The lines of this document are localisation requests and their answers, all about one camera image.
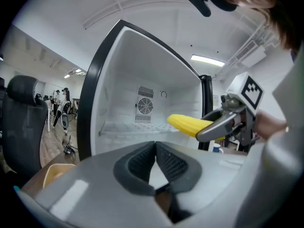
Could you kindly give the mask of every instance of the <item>refrigerator door frame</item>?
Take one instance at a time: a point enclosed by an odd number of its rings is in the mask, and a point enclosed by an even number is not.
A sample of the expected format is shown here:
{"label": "refrigerator door frame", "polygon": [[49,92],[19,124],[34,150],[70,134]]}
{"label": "refrigerator door frame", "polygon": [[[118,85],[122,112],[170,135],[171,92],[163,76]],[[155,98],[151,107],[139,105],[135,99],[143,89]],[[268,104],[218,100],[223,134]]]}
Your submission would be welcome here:
{"label": "refrigerator door frame", "polygon": [[[176,56],[180,61],[182,61],[198,78],[202,81],[202,93],[203,93],[203,112],[202,117],[208,113],[208,109],[210,106],[209,100],[211,99],[211,104],[213,104],[212,101],[212,84],[208,83],[209,81],[205,78],[208,78],[210,76],[204,76],[201,77],[198,72],[185,60],[183,59],[176,51],[174,51],[171,47],[169,47],[167,44],[159,40],[154,35],[150,34],[149,32],[129,23],[124,20],[118,21],[114,27],[110,30],[110,32],[107,34],[101,45],[99,46],[98,50],[96,51],[93,60],[91,62],[91,65],[88,69],[88,72],[85,77],[85,81],[82,87],[80,99],[82,104],[79,105],[78,109],[78,119],[77,119],[77,145],[78,145],[78,153],[79,153],[79,159],[80,161],[84,160],[87,157],[90,157],[92,155],[91,153],[91,138],[90,138],[90,132],[91,132],[91,115],[92,115],[92,106],[95,96],[95,90],[97,86],[97,82],[101,73],[101,70],[104,66],[105,60],[110,52],[110,49],[113,46],[113,43],[115,42],[117,36],[121,32],[121,30],[124,27],[131,28],[135,31],[138,31],[145,36],[149,37],[150,39],[154,40],[164,48],[166,48],[168,51],[170,51],[174,56]],[[205,149],[206,147],[203,147],[205,145],[209,145],[209,143],[204,143],[201,147],[201,149]]]}

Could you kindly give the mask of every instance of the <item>black chair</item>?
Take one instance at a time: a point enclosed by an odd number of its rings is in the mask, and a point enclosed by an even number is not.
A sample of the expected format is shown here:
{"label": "black chair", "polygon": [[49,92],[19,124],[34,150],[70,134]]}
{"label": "black chair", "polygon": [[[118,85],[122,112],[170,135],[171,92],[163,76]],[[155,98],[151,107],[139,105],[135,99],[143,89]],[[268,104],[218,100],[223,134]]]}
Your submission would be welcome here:
{"label": "black chair", "polygon": [[9,82],[3,102],[3,154],[10,166],[24,181],[40,169],[40,140],[48,106],[34,98],[38,80],[15,76]]}

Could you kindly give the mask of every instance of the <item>chair headrest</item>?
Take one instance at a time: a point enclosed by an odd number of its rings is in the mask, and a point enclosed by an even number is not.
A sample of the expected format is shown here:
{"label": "chair headrest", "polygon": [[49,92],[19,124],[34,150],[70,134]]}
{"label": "chair headrest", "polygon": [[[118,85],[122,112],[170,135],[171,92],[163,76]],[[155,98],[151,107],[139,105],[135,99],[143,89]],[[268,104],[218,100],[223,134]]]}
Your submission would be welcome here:
{"label": "chair headrest", "polygon": [[8,85],[9,98],[21,103],[36,105],[34,90],[38,80],[34,77],[17,75],[13,77]]}

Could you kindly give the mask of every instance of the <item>fan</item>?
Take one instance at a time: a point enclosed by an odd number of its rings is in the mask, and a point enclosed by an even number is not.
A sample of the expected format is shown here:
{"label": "fan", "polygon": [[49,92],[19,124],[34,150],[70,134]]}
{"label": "fan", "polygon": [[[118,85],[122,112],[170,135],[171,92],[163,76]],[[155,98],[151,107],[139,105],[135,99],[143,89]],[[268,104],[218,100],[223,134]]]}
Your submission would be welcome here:
{"label": "fan", "polygon": [[138,102],[138,110],[141,114],[149,114],[153,109],[152,101],[148,98],[142,98]]}

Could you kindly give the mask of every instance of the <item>black cap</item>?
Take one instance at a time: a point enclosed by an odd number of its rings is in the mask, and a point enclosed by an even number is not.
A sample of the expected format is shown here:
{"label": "black cap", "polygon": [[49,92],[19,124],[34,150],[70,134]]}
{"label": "black cap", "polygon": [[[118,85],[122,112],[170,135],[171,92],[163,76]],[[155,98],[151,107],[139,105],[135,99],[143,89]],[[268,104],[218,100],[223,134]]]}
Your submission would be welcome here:
{"label": "black cap", "polygon": [[237,5],[229,3],[225,0],[210,0],[215,6],[217,6],[219,9],[227,11],[227,12],[232,12],[236,10]]}

